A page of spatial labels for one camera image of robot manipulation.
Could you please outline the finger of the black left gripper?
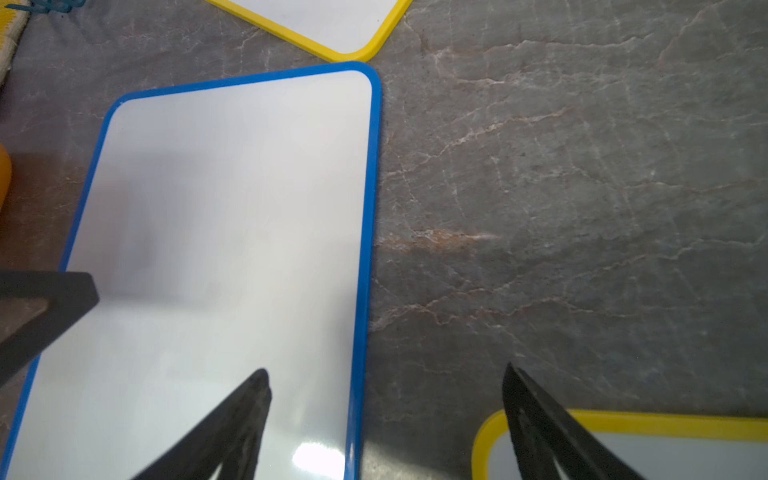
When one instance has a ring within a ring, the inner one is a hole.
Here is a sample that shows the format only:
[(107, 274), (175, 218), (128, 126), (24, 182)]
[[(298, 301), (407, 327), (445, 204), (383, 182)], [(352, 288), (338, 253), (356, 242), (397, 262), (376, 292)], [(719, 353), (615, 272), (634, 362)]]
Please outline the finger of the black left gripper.
[(46, 302), (44, 310), (1, 342), (2, 384), (99, 303), (94, 279), (87, 272), (3, 270), (1, 297)]

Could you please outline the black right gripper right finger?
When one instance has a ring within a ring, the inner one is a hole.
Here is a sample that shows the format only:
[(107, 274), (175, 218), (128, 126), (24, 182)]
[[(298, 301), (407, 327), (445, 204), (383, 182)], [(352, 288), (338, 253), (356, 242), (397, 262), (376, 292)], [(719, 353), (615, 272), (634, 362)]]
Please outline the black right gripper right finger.
[(524, 370), (509, 363), (502, 399), (523, 479), (639, 479)]

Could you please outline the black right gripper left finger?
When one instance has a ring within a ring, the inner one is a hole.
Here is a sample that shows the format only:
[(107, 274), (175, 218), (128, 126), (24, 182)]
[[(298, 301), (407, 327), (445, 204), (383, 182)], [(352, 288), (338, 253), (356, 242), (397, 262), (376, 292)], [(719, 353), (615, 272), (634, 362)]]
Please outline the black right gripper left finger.
[(253, 479), (272, 400), (268, 372), (251, 374), (138, 479)]

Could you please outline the blue-framed whiteboard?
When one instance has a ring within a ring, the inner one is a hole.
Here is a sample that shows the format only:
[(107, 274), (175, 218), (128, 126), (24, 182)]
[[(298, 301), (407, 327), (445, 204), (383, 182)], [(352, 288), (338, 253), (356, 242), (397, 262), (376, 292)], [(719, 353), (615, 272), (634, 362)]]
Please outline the blue-framed whiteboard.
[(100, 300), (32, 364), (5, 479), (129, 479), (253, 372), (259, 479), (355, 479), (382, 85), (345, 62), (134, 92), (61, 265)]

